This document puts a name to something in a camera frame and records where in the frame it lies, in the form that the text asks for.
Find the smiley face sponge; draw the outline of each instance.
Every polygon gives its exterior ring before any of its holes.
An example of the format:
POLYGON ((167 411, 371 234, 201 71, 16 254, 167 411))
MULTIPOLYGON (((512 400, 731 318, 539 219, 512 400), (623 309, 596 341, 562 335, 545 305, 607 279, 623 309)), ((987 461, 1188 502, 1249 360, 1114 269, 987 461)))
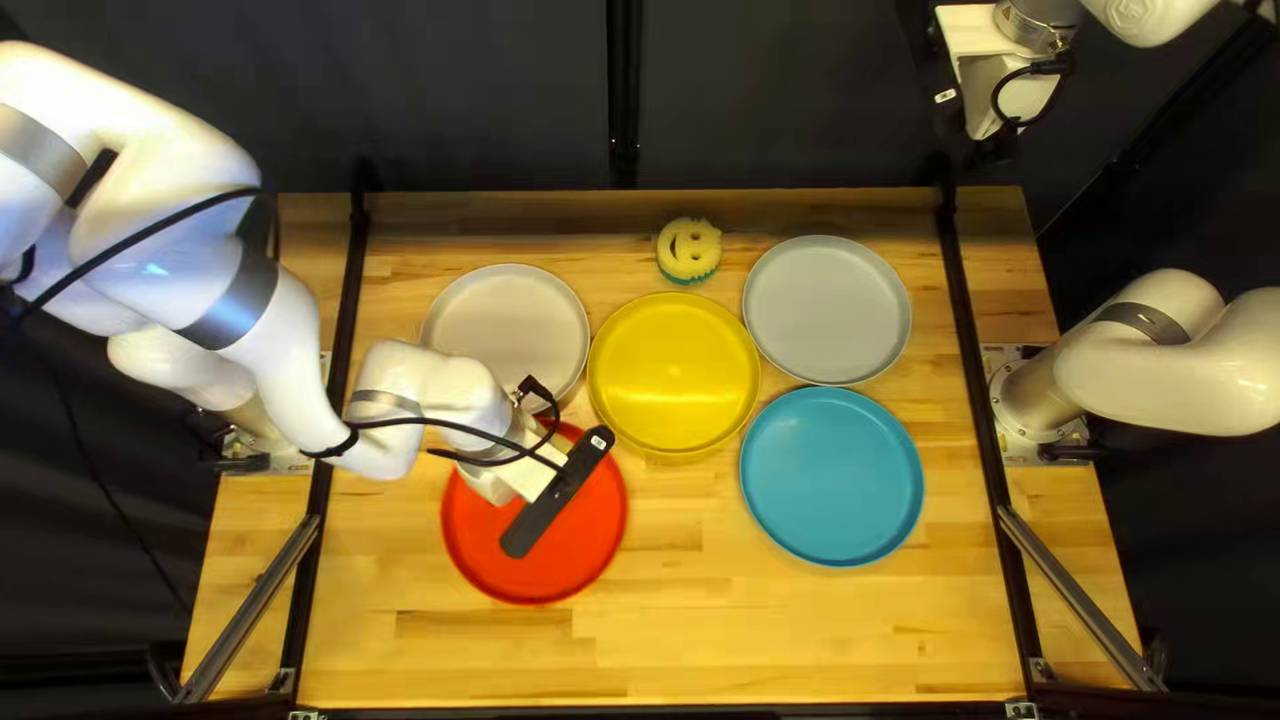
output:
POLYGON ((698 284, 716 272, 721 231, 704 219, 676 218, 654 237, 658 268, 671 282, 698 284))

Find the plate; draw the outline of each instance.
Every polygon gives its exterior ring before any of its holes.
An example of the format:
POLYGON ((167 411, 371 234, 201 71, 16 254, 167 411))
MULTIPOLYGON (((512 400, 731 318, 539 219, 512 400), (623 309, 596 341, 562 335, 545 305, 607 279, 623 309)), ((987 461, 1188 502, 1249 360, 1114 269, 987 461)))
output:
POLYGON ((622 441, 692 455, 746 424, 760 360, 728 310, 687 292, 659 292, 609 316, 595 334, 586 383, 595 411, 622 441))
POLYGON ((800 388, 765 406, 746 432, 739 477, 760 528, 787 552, 829 568, 897 550, 924 502, 924 470, 906 429, 842 388, 800 388))
MULTIPOLYGON (((559 434, 577 442, 582 430, 561 423, 559 434)), ((494 507, 467 487, 457 469, 449 475, 440 502, 444 547, 467 582, 489 597, 513 605, 564 600, 595 582, 617 553, 626 528, 627 489, 613 455, 595 466, 529 555, 516 560, 502 551, 498 539, 525 505, 517 497, 494 507)))
MULTIPOLYGON (((561 398, 582 374, 591 325, 582 302, 556 275, 531 265, 488 265, 440 292, 419 342, 475 357, 507 392, 534 375, 561 398)), ((548 404, 529 397, 525 407, 538 413, 548 404)))
POLYGON ((760 354, 808 383, 849 386, 888 369, 911 334, 897 273, 851 240, 806 234, 751 268, 742 318, 760 354))

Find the red plate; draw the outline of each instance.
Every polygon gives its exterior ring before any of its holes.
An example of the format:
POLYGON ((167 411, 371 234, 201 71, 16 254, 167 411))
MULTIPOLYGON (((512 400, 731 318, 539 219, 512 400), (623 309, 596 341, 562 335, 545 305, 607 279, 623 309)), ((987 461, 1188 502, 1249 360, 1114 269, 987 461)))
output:
MULTIPOLYGON (((582 430, 561 423, 559 434, 577 442, 582 430)), ((595 582, 613 560, 627 519, 627 489, 613 455, 596 465, 529 555, 515 560, 498 538, 525 505, 520 497, 503 507, 489 505, 454 469, 440 503, 440 527, 458 571, 480 592, 515 605, 548 605, 595 582)))

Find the metal rail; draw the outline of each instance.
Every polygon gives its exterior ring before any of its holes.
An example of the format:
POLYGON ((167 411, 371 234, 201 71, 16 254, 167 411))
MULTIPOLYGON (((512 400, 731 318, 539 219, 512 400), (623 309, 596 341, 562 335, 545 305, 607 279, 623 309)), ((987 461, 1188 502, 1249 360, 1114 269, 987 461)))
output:
POLYGON ((1129 684, 1139 691, 1169 692, 1160 675, 1147 665, 1147 661, 1138 655, 1129 642, 1124 639, 1120 630, 1111 624, 1111 620, 1089 598, 1089 593, 1075 582, 1075 578, 1066 571, 1066 568, 1053 557, 1043 541, 1036 536, 1012 507, 1002 505, 1000 512, 1000 529, 1010 537, 1018 547, 1032 559, 1032 562, 1041 569, 1048 584, 1053 585, 1057 594, 1062 597, 1071 612, 1080 619, 1084 628, 1093 635, 1107 660, 1116 666, 1116 670, 1129 680, 1129 684))
POLYGON ((236 615, 232 616, 230 623, 223 628, 221 634, 214 641, 209 652, 200 661, 200 665, 196 666, 196 671, 191 674, 187 684, 182 685, 178 693, 174 694, 173 702, 193 703, 209 698, 214 688, 218 687, 218 682, 223 679, 227 669, 230 667, 232 661, 236 660, 239 650, 244 646, 244 641, 248 639, 250 633, 253 632, 257 621, 262 619, 268 606, 271 605, 275 593, 284 585, 285 578, 289 577, 289 573, 297 566, 298 560, 302 559, 302 555, 315 542, 319 530, 319 515, 307 515, 298 523, 289 539, 284 541, 284 547, 275 553, 275 559, 271 560, 271 564, 266 566, 257 583, 253 584, 253 589, 248 591, 244 602, 236 610, 236 615))

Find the yellow plate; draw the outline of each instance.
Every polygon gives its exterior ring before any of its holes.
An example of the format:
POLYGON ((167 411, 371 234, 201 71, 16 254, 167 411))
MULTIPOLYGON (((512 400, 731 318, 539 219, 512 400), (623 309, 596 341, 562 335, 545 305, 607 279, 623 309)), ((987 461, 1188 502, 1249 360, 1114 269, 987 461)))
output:
POLYGON ((710 450, 742 428, 760 360, 728 310, 687 292, 632 300, 595 334, 591 405, 623 441, 666 455, 710 450))

